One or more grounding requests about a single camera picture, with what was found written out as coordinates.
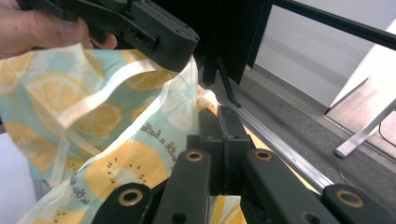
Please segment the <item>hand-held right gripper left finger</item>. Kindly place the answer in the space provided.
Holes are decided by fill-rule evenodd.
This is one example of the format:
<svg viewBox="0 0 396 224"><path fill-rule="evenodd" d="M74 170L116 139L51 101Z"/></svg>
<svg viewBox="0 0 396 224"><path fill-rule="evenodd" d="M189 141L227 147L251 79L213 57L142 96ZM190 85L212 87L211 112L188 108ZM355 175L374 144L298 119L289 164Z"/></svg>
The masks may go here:
<svg viewBox="0 0 396 224"><path fill-rule="evenodd" d="M198 113L198 134L187 136L187 149L201 149L211 157L210 194L218 196L222 190L223 134L218 117L209 109Z"/></svg>

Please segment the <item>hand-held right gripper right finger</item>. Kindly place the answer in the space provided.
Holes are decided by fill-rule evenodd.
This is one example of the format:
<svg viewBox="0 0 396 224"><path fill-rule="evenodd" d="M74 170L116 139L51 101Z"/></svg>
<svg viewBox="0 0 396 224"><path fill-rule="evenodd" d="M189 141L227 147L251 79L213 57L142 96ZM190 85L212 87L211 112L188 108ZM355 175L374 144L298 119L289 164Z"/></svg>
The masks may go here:
<svg viewBox="0 0 396 224"><path fill-rule="evenodd" d="M241 195L245 184L243 160L252 141L233 109L222 105L218 116L224 140L223 192L225 195Z"/></svg>

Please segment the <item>orange slice print tote bag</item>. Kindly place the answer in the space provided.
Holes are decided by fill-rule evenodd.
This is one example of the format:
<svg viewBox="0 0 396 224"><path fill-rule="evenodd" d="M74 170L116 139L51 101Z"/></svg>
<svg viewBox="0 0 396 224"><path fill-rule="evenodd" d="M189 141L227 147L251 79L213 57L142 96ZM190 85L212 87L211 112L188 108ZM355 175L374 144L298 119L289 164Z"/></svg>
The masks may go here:
<svg viewBox="0 0 396 224"><path fill-rule="evenodd" d="M19 224L92 224L118 187L158 186L200 111L217 109L195 61L172 72L135 49L79 45L0 60L0 117L50 186Z"/></svg>

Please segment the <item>black stand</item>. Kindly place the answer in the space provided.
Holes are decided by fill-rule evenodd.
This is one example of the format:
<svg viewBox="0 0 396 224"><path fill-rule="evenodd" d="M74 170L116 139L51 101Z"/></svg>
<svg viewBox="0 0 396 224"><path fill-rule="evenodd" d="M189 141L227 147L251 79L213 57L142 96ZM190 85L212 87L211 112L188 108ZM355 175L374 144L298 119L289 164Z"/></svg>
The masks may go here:
<svg viewBox="0 0 396 224"><path fill-rule="evenodd" d="M216 54L214 55L207 54L202 59L202 67L204 68L203 83L206 84L206 86L214 84L216 80L216 76L217 74L219 74L224 89L226 91L227 98L235 106L240 107L241 105L239 104L239 102L237 101L234 95L232 84L228 77L228 73L222 58L220 56L217 56Z"/></svg>

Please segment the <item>white cabinet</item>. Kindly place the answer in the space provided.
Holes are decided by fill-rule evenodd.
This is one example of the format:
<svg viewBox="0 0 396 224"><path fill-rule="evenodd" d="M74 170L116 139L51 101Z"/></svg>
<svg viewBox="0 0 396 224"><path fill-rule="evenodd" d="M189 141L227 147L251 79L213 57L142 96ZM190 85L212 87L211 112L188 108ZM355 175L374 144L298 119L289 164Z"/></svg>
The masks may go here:
<svg viewBox="0 0 396 224"><path fill-rule="evenodd" d="M396 0L297 0L305 5L387 31ZM274 6L255 64L314 99L324 111L355 90L369 74L361 62L374 44Z"/></svg>

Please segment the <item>black bar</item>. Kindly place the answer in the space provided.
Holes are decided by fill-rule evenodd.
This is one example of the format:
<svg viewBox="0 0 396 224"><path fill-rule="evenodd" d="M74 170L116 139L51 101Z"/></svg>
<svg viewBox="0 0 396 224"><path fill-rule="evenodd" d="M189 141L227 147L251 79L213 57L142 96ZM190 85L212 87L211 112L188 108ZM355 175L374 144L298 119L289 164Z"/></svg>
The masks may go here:
<svg viewBox="0 0 396 224"><path fill-rule="evenodd" d="M334 29L373 42L382 47L396 50L396 35L353 21L324 10L305 5L295 0L269 0L272 5L281 7L310 20L328 25Z"/></svg>

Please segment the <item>aluminium rail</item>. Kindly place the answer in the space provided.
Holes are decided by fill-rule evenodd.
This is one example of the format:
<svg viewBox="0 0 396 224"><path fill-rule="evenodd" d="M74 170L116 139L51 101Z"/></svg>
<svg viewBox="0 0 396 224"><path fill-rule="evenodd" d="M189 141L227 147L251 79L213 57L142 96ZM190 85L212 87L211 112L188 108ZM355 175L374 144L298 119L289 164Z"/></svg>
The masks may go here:
<svg viewBox="0 0 396 224"><path fill-rule="evenodd" d="M220 93L216 94L216 100L220 105L225 105L233 109L245 125L245 130L252 136L254 144L270 149L276 155L280 156L281 160L305 187L316 193L321 193L325 187L333 185L329 177L304 159L244 107L237 107L232 103L227 103Z"/></svg>

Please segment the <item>white desk frame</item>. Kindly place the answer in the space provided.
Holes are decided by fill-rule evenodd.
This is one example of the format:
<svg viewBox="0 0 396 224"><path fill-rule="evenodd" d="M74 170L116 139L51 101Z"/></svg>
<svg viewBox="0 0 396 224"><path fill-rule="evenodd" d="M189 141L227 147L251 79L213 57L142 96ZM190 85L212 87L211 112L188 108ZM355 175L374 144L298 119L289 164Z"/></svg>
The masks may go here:
<svg viewBox="0 0 396 224"><path fill-rule="evenodd" d="M393 99L369 124L364 126L358 132L349 137L343 144L334 150L334 155L340 159L346 158L365 140L367 140L375 131L379 129L379 125L393 111L396 111L396 98Z"/></svg>

